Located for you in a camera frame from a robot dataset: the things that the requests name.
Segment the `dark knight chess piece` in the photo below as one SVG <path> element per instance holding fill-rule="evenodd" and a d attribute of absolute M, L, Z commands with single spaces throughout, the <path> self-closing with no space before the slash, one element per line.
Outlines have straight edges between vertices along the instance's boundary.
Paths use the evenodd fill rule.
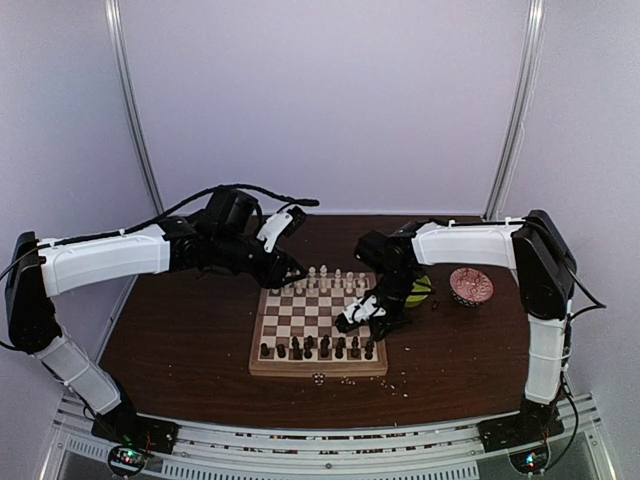
<path fill-rule="evenodd" d="M 351 338 L 349 356 L 351 359 L 354 359 L 354 360 L 359 359 L 361 357 L 361 345 L 360 345 L 360 339 L 358 336 L 353 336 Z"/>

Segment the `dark king chess piece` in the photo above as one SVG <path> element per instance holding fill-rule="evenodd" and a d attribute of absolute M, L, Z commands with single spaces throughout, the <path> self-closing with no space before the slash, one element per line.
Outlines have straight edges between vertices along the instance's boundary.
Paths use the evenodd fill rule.
<path fill-rule="evenodd" d="M 334 350 L 335 359 L 342 359 L 344 357 L 345 346 L 346 346 L 345 338 L 339 337 L 336 341 L 335 350 Z"/>

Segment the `dark queen chess piece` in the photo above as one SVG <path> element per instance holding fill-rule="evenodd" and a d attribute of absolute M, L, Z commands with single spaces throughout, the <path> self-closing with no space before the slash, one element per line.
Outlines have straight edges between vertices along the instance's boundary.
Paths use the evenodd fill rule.
<path fill-rule="evenodd" d="M 319 343 L 319 358 L 322 360 L 330 360 L 331 356 L 331 337 L 324 335 Z"/>

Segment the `dark rook chess piece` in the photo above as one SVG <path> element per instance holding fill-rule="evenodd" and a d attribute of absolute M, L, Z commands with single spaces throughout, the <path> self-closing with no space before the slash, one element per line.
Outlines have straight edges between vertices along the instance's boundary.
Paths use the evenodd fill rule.
<path fill-rule="evenodd" d="M 276 354 L 279 359 L 284 359 L 287 357 L 286 347 L 284 344 L 276 345 Z"/>

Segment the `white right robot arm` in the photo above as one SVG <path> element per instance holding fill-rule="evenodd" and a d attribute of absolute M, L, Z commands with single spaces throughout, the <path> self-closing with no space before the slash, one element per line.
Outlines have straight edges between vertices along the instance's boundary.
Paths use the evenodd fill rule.
<path fill-rule="evenodd" d="M 545 211 L 497 222 L 416 221 L 391 235 L 372 230 L 359 239 L 354 255 L 378 280 L 345 308 L 343 316 L 349 324 L 368 324 L 375 340 L 408 324 L 406 300 L 414 282 L 431 266 L 493 266 L 514 273 L 530 344 L 523 398 L 512 430 L 519 440 L 530 442 L 550 426 L 567 363 L 577 264 Z"/>

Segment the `row of white chess pieces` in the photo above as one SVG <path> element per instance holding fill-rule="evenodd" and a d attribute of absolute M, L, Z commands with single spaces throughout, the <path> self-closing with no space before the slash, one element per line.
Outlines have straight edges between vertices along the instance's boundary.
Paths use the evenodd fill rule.
<path fill-rule="evenodd" d="M 269 289 L 267 293 L 278 297 L 291 296 L 337 296 L 357 297 L 372 288 L 376 277 L 372 273 L 330 270 L 326 265 L 310 267 L 307 276 L 279 289 Z"/>

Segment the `wooden chess board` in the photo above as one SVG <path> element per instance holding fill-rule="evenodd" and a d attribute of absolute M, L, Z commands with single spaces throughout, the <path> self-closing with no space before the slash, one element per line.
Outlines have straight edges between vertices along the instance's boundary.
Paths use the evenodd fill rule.
<path fill-rule="evenodd" d="M 370 342 L 370 331 L 366 324 L 348 333 L 340 333 L 334 326 L 334 320 L 342 309 L 357 297 L 337 296 L 291 296 L 278 297 L 260 292 L 256 312 L 254 332 L 249 357 L 249 372 L 263 377 L 375 377 L 388 371 L 388 358 L 385 343 Z M 331 337 L 331 359 L 319 358 L 319 343 L 324 335 Z M 293 359 L 291 339 L 296 336 L 302 353 L 306 343 L 313 344 L 313 357 L 301 360 Z M 349 349 L 351 338 L 358 336 L 361 345 L 361 357 L 351 359 Z M 342 359 L 334 358 L 336 341 L 344 337 L 346 346 Z M 260 345 L 266 343 L 270 348 L 268 358 L 260 356 Z M 284 344 L 287 357 L 279 359 L 276 345 Z M 365 359 L 365 348 L 374 347 L 373 359 Z"/>

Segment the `lime green bowl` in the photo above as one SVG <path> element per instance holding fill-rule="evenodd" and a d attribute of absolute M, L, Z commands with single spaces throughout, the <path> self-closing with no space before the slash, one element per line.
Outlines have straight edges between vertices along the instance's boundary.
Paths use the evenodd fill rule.
<path fill-rule="evenodd" d="M 416 279 L 413 284 L 408 297 L 405 300 L 404 306 L 406 308 L 415 308 L 421 305 L 429 295 L 433 293 L 432 282 L 428 275 Z"/>

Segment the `red patterned bowl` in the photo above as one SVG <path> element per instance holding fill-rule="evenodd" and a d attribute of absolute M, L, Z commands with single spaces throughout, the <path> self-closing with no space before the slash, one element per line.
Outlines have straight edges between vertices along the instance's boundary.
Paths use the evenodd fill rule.
<path fill-rule="evenodd" d="M 477 307 L 494 296 L 494 285 L 480 270 L 471 267 L 455 269 L 449 277 L 454 300 L 465 307 Z"/>

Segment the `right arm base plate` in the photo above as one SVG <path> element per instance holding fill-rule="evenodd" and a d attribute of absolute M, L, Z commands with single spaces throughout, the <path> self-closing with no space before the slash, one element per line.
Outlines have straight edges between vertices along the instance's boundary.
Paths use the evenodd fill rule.
<path fill-rule="evenodd" d="M 559 419 L 540 426 L 536 421 L 526 424 L 520 414 L 483 420 L 477 424 L 477 429 L 486 453 L 541 442 L 565 431 Z"/>

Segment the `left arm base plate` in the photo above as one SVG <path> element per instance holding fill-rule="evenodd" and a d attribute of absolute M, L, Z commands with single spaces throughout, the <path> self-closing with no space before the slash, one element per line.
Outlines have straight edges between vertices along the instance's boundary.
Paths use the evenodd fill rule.
<path fill-rule="evenodd" d="M 171 421 L 136 417 L 123 427 L 108 425 L 104 419 L 93 422 L 91 434 L 135 449 L 171 454 L 177 440 L 179 426 Z"/>

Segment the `aluminium front frame rail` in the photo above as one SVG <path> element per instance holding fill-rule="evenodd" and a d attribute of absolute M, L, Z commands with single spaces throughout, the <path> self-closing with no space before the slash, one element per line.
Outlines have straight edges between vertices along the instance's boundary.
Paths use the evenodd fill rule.
<path fill-rule="evenodd" d="M 565 431 L 549 438 L 552 469 L 520 474 L 517 454 L 536 443 L 488 451 L 477 424 L 508 414 L 412 426 L 295 430 L 173 420 L 172 453 L 154 453 L 132 479 L 622 479 L 608 451 L 591 395 L 575 397 L 575 416 L 558 403 Z M 112 442 L 91 435 L 92 423 L 74 396 L 64 395 L 36 479 L 118 479 L 107 466 Z"/>

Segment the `left aluminium corner post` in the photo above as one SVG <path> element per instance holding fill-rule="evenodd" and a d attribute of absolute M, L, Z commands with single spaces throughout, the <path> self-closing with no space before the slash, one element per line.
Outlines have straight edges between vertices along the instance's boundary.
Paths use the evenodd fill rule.
<path fill-rule="evenodd" d="M 117 75 L 123 97 L 125 118 L 129 128 L 135 158 L 141 170 L 145 191 L 156 214 L 164 212 L 164 204 L 155 172 L 151 164 L 144 136 L 143 126 L 136 101 L 134 83 L 127 55 L 126 40 L 122 23 L 121 5 L 118 0 L 104 2 L 107 28 L 115 58 Z"/>

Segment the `aluminium corner post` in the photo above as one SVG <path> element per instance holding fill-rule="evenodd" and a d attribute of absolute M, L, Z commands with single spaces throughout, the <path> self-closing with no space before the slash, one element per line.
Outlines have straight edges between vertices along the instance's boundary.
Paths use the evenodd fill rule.
<path fill-rule="evenodd" d="M 104 2 L 107 28 L 115 58 L 117 75 L 123 97 L 125 118 L 129 128 L 135 158 L 141 170 L 145 191 L 156 214 L 164 212 L 164 204 L 155 172 L 151 164 L 144 136 L 143 126 L 136 101 L 134 83 L 127 55 L 126 40 L 122 23 L 121 5 L 118 0 Z"/>
<path fill-rule="evenodd" d="M 520 56 L 515 92 L 502 143 L 499 163 L 483 218 L 496 220 L 504 209 L 525 135 L 526 115 L 534 96 L 540 53 L 544 39 L 547 2 L 528 2 L 527 23 Z"/>

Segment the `right aluminium corner post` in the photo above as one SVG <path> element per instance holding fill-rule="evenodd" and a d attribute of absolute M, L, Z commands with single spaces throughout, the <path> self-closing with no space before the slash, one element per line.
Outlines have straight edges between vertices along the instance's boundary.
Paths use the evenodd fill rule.
<path fill-rule="evenodd" d="M 526 115 L 534 96 L 540 53 L 544 39 L 547 2 L 528 2 L 527 23 L 520 56 L 515 92 L 502 143 L 499 163 L 483 218 L 496 220 L 504 209 L 525 135 Z"/>

